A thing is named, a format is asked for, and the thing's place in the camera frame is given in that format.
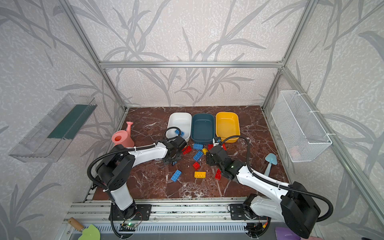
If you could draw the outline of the blue lego brick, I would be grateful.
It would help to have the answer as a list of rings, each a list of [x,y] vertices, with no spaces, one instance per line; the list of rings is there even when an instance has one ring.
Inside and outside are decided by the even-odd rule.
[[[180,130],[175,130],[175,134],[176,134],[177,136],[181,136],[181,137],[183,137],[185,133],[182,132],[182,131],[180,131]]]
[[[202,144],[193,144],[193,149],[195,150],[202,150],[204,148],[204,145]]]
[[[198,151],[194,157],[193,157],[193,160],[195,162],[198,162],[202,157],[204,156],[204,153],[202,151]]]
[[[174,172],[174,174],[172,175],[171,180],[172,180],[173,182],[177,182],[178,179],[179,179],[179,177],[181,176],[181,174],[182,174],[182,172],[181,172],[180,170],[176,170],[176,171]]]

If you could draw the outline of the small red lego brick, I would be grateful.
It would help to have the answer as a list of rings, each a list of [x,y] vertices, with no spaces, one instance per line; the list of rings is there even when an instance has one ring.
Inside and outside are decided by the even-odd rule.
[[[194,167],[194,169],[195,169],[196,171],[198,171],[198,170],[200,169],[201,165],[200,165],[198,162],[195,162],[195,163],[193,164],[193,167]]]

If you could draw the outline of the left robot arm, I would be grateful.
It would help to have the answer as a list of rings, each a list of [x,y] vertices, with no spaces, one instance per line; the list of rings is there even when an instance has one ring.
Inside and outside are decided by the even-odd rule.
[[[134,206],[134,199],[127,186],[131,170],[149,161],[174,165],[181,159],[182,150],[187,145],[186,140],[180,136],[141,147],[125,148],[123,145],[116,145],[109,153],[90,163],[87,176],[109,195],[115,207],[126,211]]]

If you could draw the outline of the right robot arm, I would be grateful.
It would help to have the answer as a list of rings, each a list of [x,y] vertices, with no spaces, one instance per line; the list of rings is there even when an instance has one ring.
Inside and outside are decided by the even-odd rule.
[[[292,184],[272,179],[253,170],[250,165],[250,146],[247,146],[245,162],[232,160],[223,148],[223,141],[215,137],[213,147],[207,152],[207,163],[217,166],[222,177],[256,190],[243,203],[246,216],[253,220],[258,216],[284,221],[289,229],[307,239],[317,222],[327,220],[334,206],[327,198],[311,193],[298,182]]]

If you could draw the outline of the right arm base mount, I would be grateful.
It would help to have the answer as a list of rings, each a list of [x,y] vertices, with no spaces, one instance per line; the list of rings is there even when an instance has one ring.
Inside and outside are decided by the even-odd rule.
[[[250,206],[246,204],[230,204],[228,205],[228,211],[231,220],[254,220],[258,218]]]

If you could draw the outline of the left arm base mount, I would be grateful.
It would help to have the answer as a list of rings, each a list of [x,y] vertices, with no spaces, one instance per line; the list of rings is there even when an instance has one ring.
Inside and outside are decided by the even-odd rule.
[[[109,220],[148,221],[150,218],[151,209],[152,205],[137,205],[133,203],[126,210],[122,211],[116,204],[113,204]]]

